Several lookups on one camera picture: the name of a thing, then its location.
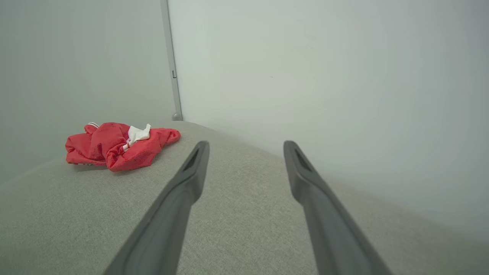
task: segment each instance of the white wall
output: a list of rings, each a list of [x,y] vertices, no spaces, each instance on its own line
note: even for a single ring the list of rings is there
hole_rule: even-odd
[[[183,118],[489,241],[489,2],[170,0]]]
[[[88,122],[175,112],[160,0],[0,1],[0,183],[66,153]]]

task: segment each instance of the sofa cushion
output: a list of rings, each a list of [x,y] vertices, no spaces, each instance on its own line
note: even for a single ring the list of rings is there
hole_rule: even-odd
[[[285,164],[190,122],[153,165],[113,173],[60,157],[0,185],[0,274],[101,274],[195,144],[210,143],[179,274],[314,274]],[[345,185],[332,188],[395,274],[482,274],[488,247]]]

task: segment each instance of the crumpled red fabric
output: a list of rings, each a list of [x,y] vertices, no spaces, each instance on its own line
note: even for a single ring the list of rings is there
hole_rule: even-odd
[[[150,138],[137,141],[126,152],[129,125],[108,122],[99,128],[85,126],[85,133],[68,137],[66,161],[72,164],[106,165],[112,172],[133,170],[151,165],[165,145],[180,139],[175,129],[155,128]]]

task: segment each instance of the gray fabric surface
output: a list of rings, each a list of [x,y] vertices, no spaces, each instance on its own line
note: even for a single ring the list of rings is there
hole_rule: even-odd
[[[101,274],[199,140],[211,146],[179,274],[315,274],[280,157],[189,122],[150,167],[112,173],[59,158],[0,185],[0,274]],[[333,190],[395,274],[488,274],[478,244],[343,185]]]

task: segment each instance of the red cloth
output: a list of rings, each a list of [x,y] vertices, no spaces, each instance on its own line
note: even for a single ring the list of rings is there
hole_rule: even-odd
[[[175,129],[151,129],[149,139],[137,141],[124,152],[128,130],[129,126],[122,123],[104,123],[100,128],[87,125],[84,134],[68,137],[66,161],[107,165],[112,172],[133,170],[151,165],[163,146],[180,139],[180,132]]]

